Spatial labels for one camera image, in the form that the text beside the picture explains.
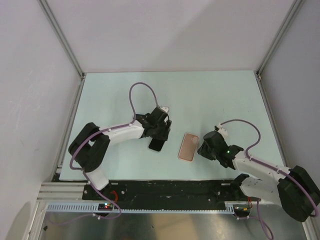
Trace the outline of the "right aluminium frame post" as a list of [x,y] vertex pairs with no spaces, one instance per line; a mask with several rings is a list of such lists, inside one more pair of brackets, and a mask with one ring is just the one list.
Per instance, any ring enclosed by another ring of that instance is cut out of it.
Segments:
[[269,61],[272,59],[277,48],[280,46],[283,38],[285,37],[286,33],[288,32],[290,26],[292,25],[293,21],[297,17],[297,15],[298,15],[298,13],[304,3],[305,3],[305,0],[294,0],[293,1],[288,13],[286,14],[286,16],[285,16],[283,22],[281,23],[274,39],[272,40],[270,47],[268,48],[259,67],[256,70],[256,76],[259,80],[262,77],[262,73],[263,73],[264,69],[268,65]]

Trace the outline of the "aluminium frame post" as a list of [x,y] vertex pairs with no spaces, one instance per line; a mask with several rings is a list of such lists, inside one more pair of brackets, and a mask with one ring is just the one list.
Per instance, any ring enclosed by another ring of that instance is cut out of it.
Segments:
[[264,69],[268,65],[269,61],[272,59],[277,48],[280,46],[283,38],[285,37],[286,33],[288,32],[290,26],[292,25],[293,21],[297,17],[297,15],[298,15],[298,13],[304,3],[305,3],[305,0],[294,0],[293,1],[288,13],[286,14],[286,16],[285,16],[283,22],[281,23],[274,39],[272,40],[270,47],[268,48],[259,67],[256,70],[256,76],[259,80],[262,77],[262,73],[263,73]]
[[77,75],[80,77],[80,79],[82,80],[85,76],[84,71],[82,70],[75,54],[74,51],[72,50],[65,34],[63,33],[63,30],[60,26],[60,24],[58,23],[55,14],[53,12],[53,10],[51,9],[49,3],[47,0],[38,0],[37,1],[39,6],[41,7],[45,17],[47,18],[50,26],[52,27],[58,41],[60,42],[63,50],[66,53],[66,56],[68,57],[68,59],[70,60],[71,64],[73,65],[75,71],[77,72]]

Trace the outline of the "black white-edged smartphone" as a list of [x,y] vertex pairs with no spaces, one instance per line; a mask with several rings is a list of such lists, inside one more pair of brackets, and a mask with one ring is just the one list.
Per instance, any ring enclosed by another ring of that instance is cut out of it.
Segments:
[[149,143],[148,148],[156,151],[156,152],[160,152],[163,148],[165,141],[163,140],[158,140],[158,139],[152,139],[151,142]]

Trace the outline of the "left aluminium frame post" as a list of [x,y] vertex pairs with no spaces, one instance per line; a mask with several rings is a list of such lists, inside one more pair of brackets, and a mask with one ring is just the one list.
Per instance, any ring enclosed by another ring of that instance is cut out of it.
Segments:
[[37,1],[39,6],[41,7],[45,17],[47,18],[50,26],[52,27],[58,41],[60,42],[63,50],[66,53],[66,56],[68,57],[68,59],[70,60],[71,64],[73,65],[75,71],[77,72],[77,75],[80,77],[80,79],[82,80],[85,76],[84,71],[82,70],[75,54],[74,51],[72,50],[65,34],[63,33],[63,30],[60,26],[60,24],[58,23],[55,14],[53,12],[53,10],[51,9],[49,3],[47,0],[38,0]]

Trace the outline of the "pink phone case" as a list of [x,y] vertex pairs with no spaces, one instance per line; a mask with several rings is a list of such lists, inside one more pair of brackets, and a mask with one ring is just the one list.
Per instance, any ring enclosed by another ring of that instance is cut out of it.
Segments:
[[179,149],[178,158],[183,161],[192,162],[197,150],[198,142],[198,136],[186,133]]

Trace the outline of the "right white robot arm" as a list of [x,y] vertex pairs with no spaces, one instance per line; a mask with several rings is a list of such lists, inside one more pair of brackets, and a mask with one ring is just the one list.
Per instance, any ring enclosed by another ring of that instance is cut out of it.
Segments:
[[288,168],[256,159],[242,147],[228,145],[217,130],[204,135],[197,153],[208,160],[217,160],[224,168],[242,172],[231,183],[234,199],[254,197],[272,202],[301,223],[315,217],[320,190],[303,167]]

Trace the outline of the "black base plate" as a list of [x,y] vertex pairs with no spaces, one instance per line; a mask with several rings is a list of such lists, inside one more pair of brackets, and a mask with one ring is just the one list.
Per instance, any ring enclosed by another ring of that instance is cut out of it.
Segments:
[[86,184],[82,199],[101,201],[103,197],[115,200],[119,207],[167,207],[169,209],[209,209],[226,202],[248,200],[231,185],[231,180],[111,180],[96,193]]

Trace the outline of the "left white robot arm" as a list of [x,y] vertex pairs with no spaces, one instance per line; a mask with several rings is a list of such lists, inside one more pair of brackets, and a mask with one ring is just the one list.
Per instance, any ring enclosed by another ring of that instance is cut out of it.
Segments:
[[137,114],[131,123],[104,130],[89,122],[68,147],[70,162],[76,161],[80,165],[94,195],[101,200],[107,199],[111,187],[101,164],[108,147],[128,140],[151,138],[148,148],[159,152],[168,140],[171,124],[167,106],[157,106],[151,113]]

